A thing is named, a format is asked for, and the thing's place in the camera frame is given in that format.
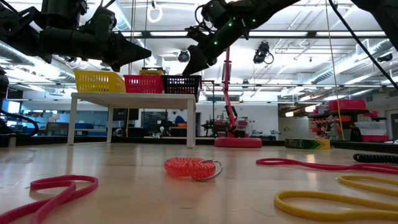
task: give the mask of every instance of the table leg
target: table leg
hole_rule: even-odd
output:
[[[112,127],[113,127],[113,105],[108,107],[108,134],[106,136],[106,142],[111,143],[112,141]]]
[[[195,147],[196,110],[194,100],[188,100],[187,109],[187,147]]]
[[[75,125],[76,125],[76,110],[77,110],[77,98],[72,97],[70,104],[70,118],[69,118],[69,129],[68,129],[68,145],[71,146],[75,142]]]

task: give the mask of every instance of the red basket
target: red basket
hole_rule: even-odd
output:
[[[153,75],[123,75],[126,93],[163,93],[163,79]]]
[[[322,132],[321,127],[311,128],[311,132]]]
[[[340,110],[365,110],[366,103],[364,100],[340,100]],[[329,101],[329,110],[337,111],[337,100]]]

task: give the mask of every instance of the metal ring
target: metal ring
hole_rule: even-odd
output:
[[[223,172],[223,165],[222,165],[220,162],[218,162],[218,161],[214,161],[213,159],[208,159],[208,160],[200,161],[200,163],[208,163],[208,162],[215,162],[215,163],[218,163],[218,164],[220,165],[220,167],[221,167],[220,170],[219,170],[217,173],[215,173],[214,175],[212,175],[212,176],[210,176],[210,177],[202,178],[202,179],[196,179],[196,178],[194,178],[194,177],[191,177],[193,180],[199,181],[199,182],[201,182],[201,181],[206,181],[206,180],[211,180],[211,179],[213,179],[213,178],[218,177],[218,176]]]

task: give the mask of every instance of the plastic basket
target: plastic basket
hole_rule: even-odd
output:
[[[164,93],[194,94],[196,101],[199,99],[199,88],[201,88],[201,76],[191,75],[162,75]]]
[[[340,100],[340,109],[341,110],[365,110],[366,103],[364,100]],[[329,101],[329,110],[337,111],[337,100]]]
[[[321,127],[310,128],[311,132],[322,132]]]
[[[127,93],[163,93],[163,79],[153,75],[123,75]]]
[[[114,72],[75,70],[76,87],[80,93],[125,93],[124,80]]]

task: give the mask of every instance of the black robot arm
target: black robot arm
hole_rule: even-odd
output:
[[[267,22],[275,13],[299,0],[240,0],[226,3],[225,0],[211,0],[202,8],[204,20],[217,29],[212,32],[203,23],[189,27],[187,36],[197,41],[189,46],[191,60],[183,75],[191,75],[216,63],[216,59],[238,38],[249,38],[249,31]],[[392,44],[398,49],[398,1],[396,0],[353,0],[370,12]]]
[[[41,11],[32,6],[21,12],[0,0],[0,40],[47,63],[51,63],[53,54],[97,59],[119,72],[125,64],[150,57],[151,51],[112,31],[116,18],[108,6],[99,6],[93,17],[79,27],[80,16],[88,9],[86,0],[43,0]],[[31,22],[42,31],[33,29]]]

